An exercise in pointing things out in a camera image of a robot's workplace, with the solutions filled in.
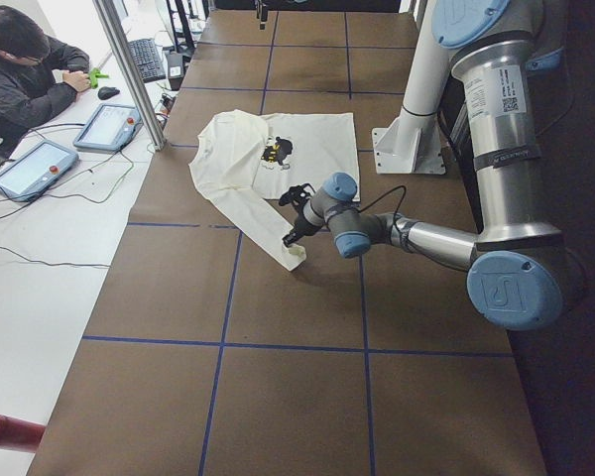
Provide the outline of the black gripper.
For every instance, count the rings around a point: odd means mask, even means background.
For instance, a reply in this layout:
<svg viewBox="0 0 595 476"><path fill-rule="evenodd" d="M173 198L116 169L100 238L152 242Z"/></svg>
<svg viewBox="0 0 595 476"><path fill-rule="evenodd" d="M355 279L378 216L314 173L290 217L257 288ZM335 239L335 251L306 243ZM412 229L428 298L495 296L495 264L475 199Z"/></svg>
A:
<svg viewBox="0 0 595 476"><path fill-rule="evenodd" d="M293 246L304 236L313 236L322 228L322 217L307 202L298 213L292 231L283 237L285 246Z"/></svg>

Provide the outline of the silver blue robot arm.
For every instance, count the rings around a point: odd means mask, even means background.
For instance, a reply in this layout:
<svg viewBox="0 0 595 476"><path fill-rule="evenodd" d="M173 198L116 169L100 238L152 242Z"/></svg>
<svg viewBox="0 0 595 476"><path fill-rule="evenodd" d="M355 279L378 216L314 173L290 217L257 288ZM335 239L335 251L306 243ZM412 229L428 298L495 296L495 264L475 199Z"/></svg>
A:
<svg viewBox="0 0 595 476"><path fill-rule="evenodd" d="M431 1L427 4L400 115L373 133L381 174L426 172L437 162L434 118L446 80L464 87L472 165L483 229L462 232L398 212L366 215L357 183L330 176L316 192L281 197L297 212L284 245L321 228L339 254L354 258L389 244L467 274L475 308L510 330L546 326L572 308L585 283L578 260L543 206L541 151L528 78L557 67L564 50L564 1Z"/></svg>

